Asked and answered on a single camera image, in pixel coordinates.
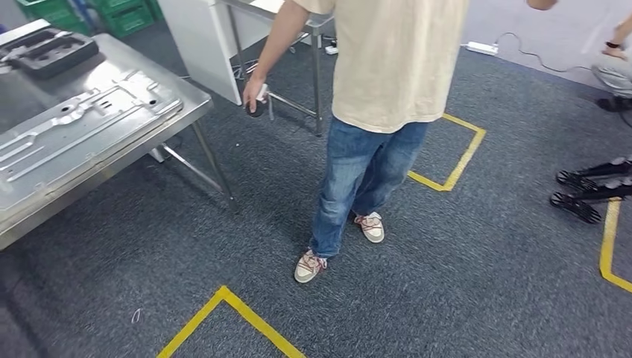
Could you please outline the person's right hand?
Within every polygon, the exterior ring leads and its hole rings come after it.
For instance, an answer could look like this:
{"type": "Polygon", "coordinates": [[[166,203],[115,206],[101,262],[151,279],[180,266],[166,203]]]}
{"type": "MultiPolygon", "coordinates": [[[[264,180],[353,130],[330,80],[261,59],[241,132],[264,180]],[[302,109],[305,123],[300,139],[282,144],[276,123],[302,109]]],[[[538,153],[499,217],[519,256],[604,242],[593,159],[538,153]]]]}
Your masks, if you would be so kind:
{"type": "Polygon", "coordinates": [[[259,116],[268,102],[266,78],[252,76],[245,84],[243,92],[244,109],[250,116],[259,116]]]}

